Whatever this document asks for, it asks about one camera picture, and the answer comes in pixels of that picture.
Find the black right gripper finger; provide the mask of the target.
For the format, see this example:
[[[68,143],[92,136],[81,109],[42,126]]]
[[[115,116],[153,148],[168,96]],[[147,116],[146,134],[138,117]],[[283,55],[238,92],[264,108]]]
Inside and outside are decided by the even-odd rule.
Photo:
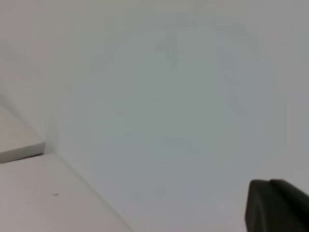
[[[252,180],[245,223],[248,232],[307,232],[309,196],[285,180]]]

